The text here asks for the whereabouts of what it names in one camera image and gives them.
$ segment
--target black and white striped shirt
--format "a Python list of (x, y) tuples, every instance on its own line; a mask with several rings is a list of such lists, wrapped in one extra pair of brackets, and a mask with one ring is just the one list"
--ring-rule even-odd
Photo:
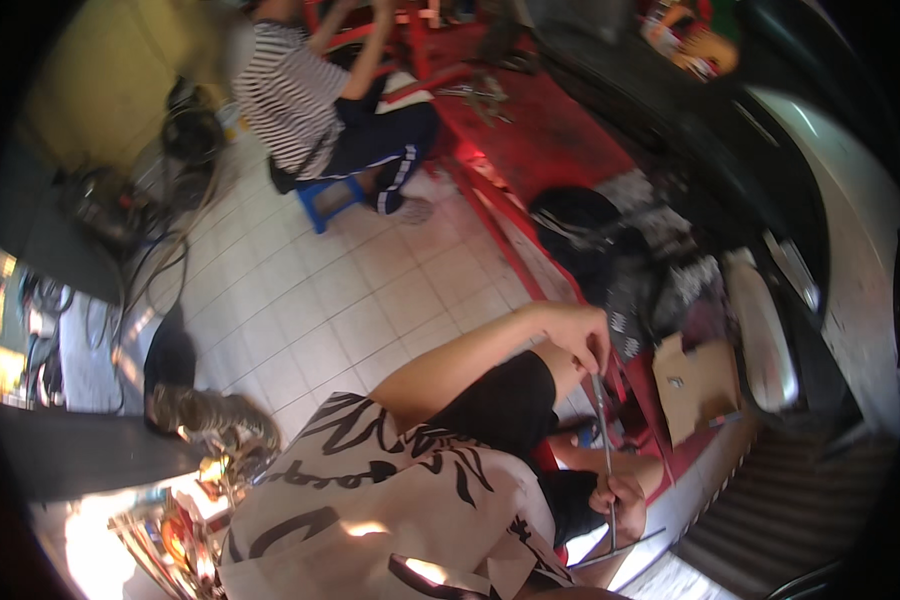
[(234, 96), (277, 166), (300, 180), (315, 179), (344, 130), (334, 101), (350, 74), (314, 54), (302, 28), (261, 21), (253, 29), (253, 58), (233, 79)]

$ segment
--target metal rod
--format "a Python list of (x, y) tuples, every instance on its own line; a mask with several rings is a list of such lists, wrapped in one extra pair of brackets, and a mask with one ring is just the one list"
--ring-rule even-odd
[[(591, 375), (593, 392), (597, 396), (597, 422), (600, 424), (600, 435), (603, 436), (603, 458), (606, 461), (606, 477), (610, 479), (613, 474), (611, 464), (611, 436), (607, 431), (607, 399), (604, 397), (604, 384), (600, 381), (600, 375)], [(610, 504), (610, 552), (617, 549), (617, 507), (616, 501)]]
[(568, 567), (568, 569), (570, 569), (570, 570), (575, 570), (575, 569), (580, 569), (581, 567), (589, 567), (589, 566), (591, 566), (591, 565), (596, 565), (597, 563), (602, 563), (603, 561), (605, 561), (605, 560), (607, 560), (607, 559), (612, 559), (612, 558), (615, 557), (615, 556), (620, 556), (621, 554), (623, 554), (624, 552), (630, 550), (631, 548), (633, 548), (634, 546), (640, 544), (641, 542), (647, 542), (650, 538), (653, 538), (653, 537), (655, 537), (655, 536), (659, 536), (660, 534), (662, 534), (662, 533), (665, 532), (665, 531), (667, 531), (667, 528), (666, 528), (666, 527), (662, 527), (662, 528), (660, 528), (660, 529), (657, 529), (656, 531), (654, 531), (653, 533), (651, 533), (651, 534), (649, 534), (649, 535), (644, 535), (643, 537), (637, 539), (634, 543), (629, 543), (629, 544), (627, 544), (626, 546), (624, 546), (624, 547), (622, 547), (622, 548), (617, 548), (617, 549), (615, 549), (615, 550), (610, 550), (610, 551), (607, 552), (606, 554), (600, 554), (600, 556), (595, 556), (595, 557), (593, 557), (593, 558), (588, 558), (588, 559), (586, 559), (586, 560), (581, 560), (580, 562), (578, 562), (578, 563), (576, 563), (576, 564), (574, 564), (574, 565)]

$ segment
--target yellow wall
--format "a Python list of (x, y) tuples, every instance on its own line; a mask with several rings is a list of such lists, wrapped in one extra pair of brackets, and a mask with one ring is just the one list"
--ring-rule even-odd
[(67, 169), (106, 163), (129, 172), (163, 123), (172, 66), (187, 38), (178, 15), (188, 1), (86, 0), (24, 101), (24, 138)]

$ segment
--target white tiled floor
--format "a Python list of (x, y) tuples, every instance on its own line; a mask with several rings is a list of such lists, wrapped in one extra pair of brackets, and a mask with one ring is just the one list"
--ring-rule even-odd
[[(421, 226), (358, 205), (317, 235), (296, 195), (277, 195), (251, 135), (229, 150), (241, 176), (190, 236), (182, 305), (196, 387), (245, 394), (287, 439), (333, 392), (365, 393), (530, 300), (446, 181), (408, 183), (436, 203)], [(177, 288), (165, 287), (168, 302)]]

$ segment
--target garage floor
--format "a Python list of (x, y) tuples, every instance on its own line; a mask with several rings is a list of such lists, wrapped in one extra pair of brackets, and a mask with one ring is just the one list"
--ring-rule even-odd
[[(331, 393), (366, 393), (393, 370), (530, 301), (490, 234), (448, 179), (418, 174), (407, 192), (435, 203), (420, 226), (360, 205), (314, 234), (296, 195), (279, 196), (252, 134), (227, 149), (230, 189), (190, 235), (181, 302), (198, 360), (196, 388), (240, 393), (292, 439)], [(180, 274), (150, 287), (169, 308)], [(562, 417), (592, 412), (577, 389)], [(753, 428), (733, 423), (648, 510), (648, 531), (619, 588), (672, 544), (743, 453)], [(570, 563), (602, 530), (571, 540)]]

